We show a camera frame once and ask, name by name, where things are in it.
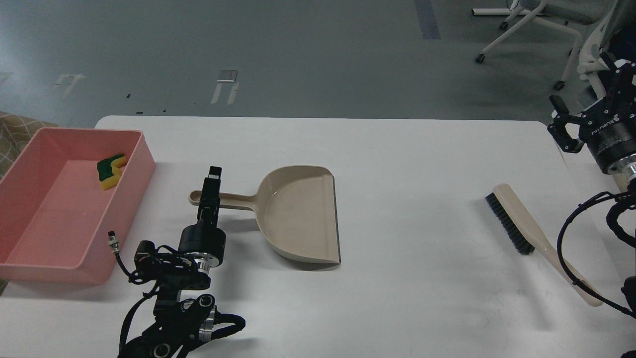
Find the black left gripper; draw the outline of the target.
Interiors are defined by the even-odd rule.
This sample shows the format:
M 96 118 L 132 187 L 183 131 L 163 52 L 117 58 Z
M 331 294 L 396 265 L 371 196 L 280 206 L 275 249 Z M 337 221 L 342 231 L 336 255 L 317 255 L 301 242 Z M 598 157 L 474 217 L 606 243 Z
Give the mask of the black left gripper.
M 211 268 L 223 263 L 227 240 L 225 232 L 216 227 L 220 211 L 221 173 L 221 167 L 209 167 L 209 176 L 204 178 L 198 204 L 199 222 L 183 229 L 178 246 L 181 253 L 206 257 Z

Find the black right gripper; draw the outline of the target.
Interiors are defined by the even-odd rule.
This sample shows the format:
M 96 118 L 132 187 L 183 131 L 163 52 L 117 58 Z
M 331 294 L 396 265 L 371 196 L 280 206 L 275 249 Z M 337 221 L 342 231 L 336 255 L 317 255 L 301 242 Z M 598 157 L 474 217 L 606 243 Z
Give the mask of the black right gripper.
M 559 95 L 550 95 L 556 111 L 554 124 L 547 130 L 566 153 L 581 152 L 586 143 L 592 157 L 604 174 L 620 172 L 635 161 L 635 64 L 623 63 L 611 70 L 606 95 L 583 112 L 579 131 L 581 140 L 572 138 L 565 126 L 581 125 L 581 116 L 570 114 Z

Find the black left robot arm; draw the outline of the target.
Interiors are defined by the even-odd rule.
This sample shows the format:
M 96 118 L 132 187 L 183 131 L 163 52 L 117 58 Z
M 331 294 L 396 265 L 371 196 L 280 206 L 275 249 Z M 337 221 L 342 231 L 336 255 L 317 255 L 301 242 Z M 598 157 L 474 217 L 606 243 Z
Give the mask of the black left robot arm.
M 120 269 L 132 284 L 153 283 L 125 316 L 119 337 L 120 358 L 185 358 L 213 340 L 235 335 L 245 328 L 243 317 L 221 313 L 216 299 L 207 293 L 211 269 L 224 261 L 227 236 L 218 227 L 222 169 L 212 166 L 204 179 L 197 204 L 197 222 L 181 233 L 177 248 L 141 241 L 134 254 L 134 269 L 120 257 L 114 231 L 108 245 Z M 130 326 L 139 307 L 154 299 L 154 322 L 140 336 L 129 339 Z

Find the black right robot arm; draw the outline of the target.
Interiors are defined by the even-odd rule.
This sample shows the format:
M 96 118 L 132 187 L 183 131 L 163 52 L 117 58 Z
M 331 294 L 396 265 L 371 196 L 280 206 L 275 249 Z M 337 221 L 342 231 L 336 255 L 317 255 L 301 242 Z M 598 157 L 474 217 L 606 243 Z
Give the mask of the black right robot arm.
M 565 219 L 556 238 L 557 267 L 563 267 L 565 238 L 587 212 L 618 270 L 635 259 L 635 64 L 602 52 L 591 66 L 602 73 L 597 100 L 579 113 L 551 95 L 554 107 L 547 130 L 588 199 Z

